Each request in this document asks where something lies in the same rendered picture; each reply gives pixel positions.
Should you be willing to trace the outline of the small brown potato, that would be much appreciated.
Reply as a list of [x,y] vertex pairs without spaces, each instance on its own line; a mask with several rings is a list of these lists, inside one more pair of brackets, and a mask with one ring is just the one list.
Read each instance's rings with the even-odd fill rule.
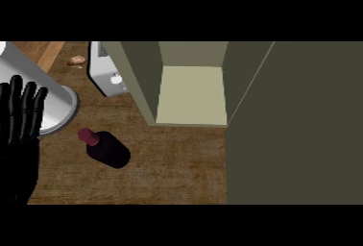
[[68,64],[70,66],[75,66],[75,65],[84,64],[86,61],[87,61],[87,60],[86,60],[86,58],[84,58],[83,56],[75,56],[75,57],[73,57],[73,58],[68,60],[67,64]]

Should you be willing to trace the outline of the pale wooden cutting board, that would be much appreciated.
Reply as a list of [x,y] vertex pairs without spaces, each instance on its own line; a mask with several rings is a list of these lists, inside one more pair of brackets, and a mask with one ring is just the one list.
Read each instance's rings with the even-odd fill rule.
[[18,47],[27,57],[36,62],[40,68],[49,72],[62,49],[64,41],[15,41]]

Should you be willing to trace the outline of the dark wine bottle, red cap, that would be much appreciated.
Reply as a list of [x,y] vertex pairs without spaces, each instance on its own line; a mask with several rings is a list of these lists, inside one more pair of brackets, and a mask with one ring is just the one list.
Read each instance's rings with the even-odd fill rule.
[[123,142],[106,132],[89,128],[78,131],[78,138],[87,144],[89,156],[114,168],[123,168],[130,161],[130,150]]

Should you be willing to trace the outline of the olive green cabinet door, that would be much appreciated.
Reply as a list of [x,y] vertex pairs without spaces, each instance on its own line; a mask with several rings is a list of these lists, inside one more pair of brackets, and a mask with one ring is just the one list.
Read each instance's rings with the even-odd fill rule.
[[273,45],[226,158],[230,204],[363,204],[363,41]]

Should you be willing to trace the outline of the silver grey appliance with knob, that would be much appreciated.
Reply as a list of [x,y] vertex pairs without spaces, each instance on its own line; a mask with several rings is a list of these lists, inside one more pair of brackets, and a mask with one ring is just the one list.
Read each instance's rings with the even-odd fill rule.
[[101,41],[89,46],[89,77],[105,97],[129,93],[127,84]]

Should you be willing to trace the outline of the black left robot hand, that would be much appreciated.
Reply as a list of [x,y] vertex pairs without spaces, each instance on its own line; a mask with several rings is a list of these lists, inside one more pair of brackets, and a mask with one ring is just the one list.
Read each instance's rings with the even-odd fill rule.
[[0,206],[25,205],[36,189],[47,94],[21,75],[0,83]]

